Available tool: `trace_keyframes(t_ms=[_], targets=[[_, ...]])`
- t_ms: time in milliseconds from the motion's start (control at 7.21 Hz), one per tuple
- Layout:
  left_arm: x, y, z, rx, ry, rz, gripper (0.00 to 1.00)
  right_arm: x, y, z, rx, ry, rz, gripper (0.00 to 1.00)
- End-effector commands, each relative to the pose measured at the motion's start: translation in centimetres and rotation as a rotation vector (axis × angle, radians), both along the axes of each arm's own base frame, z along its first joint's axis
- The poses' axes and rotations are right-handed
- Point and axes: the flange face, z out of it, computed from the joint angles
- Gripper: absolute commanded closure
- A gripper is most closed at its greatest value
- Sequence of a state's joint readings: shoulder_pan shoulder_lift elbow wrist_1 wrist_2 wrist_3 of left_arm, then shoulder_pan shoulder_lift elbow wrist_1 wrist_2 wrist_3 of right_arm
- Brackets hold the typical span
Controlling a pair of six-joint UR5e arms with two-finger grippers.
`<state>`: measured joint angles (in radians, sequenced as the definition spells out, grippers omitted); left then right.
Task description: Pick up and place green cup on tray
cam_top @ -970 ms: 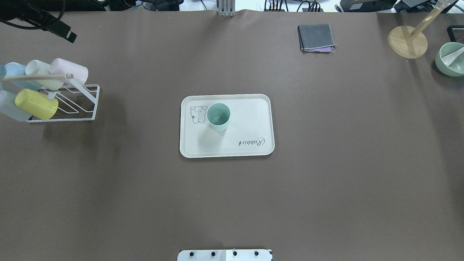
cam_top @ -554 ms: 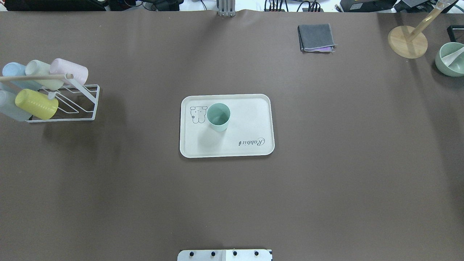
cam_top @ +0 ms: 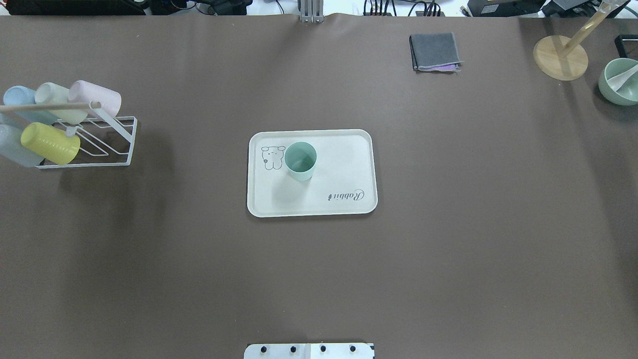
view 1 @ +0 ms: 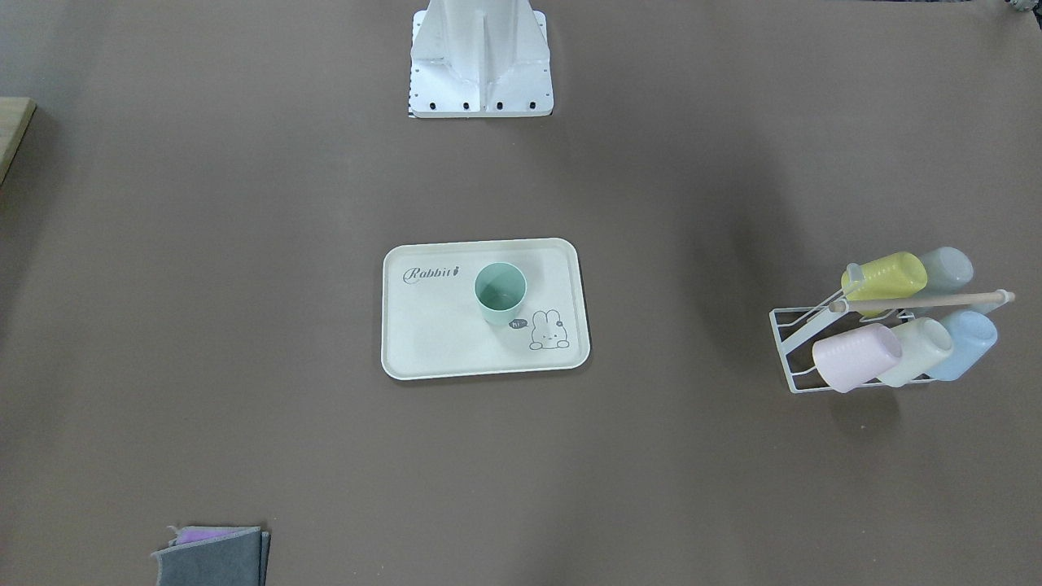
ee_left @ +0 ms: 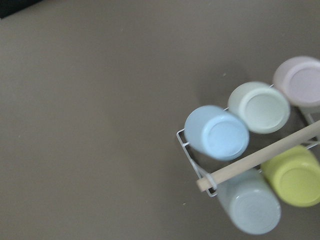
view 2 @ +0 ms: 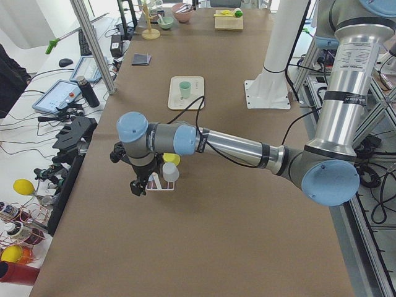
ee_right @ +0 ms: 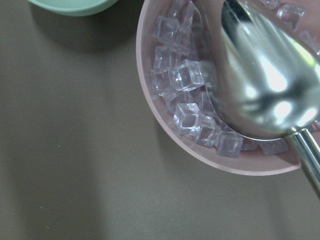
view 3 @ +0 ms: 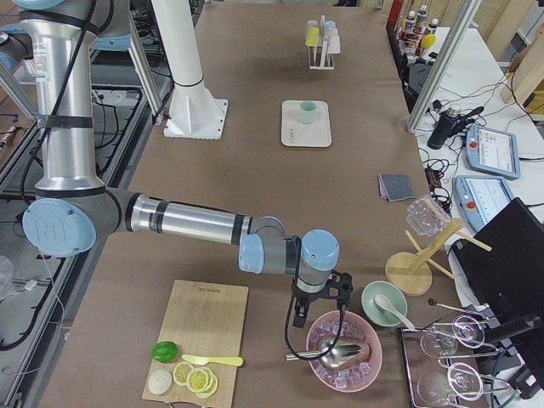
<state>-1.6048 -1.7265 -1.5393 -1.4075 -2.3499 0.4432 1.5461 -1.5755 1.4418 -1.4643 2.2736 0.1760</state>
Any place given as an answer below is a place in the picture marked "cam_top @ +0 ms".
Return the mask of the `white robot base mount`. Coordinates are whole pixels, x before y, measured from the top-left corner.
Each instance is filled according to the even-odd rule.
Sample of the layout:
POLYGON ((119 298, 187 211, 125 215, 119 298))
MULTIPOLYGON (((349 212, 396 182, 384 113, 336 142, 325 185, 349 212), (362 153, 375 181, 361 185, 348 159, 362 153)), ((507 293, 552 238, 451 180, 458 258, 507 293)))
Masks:
POLYGON ((254 344, 244 351, 244 359, 374 359, 369 343, 254 344))

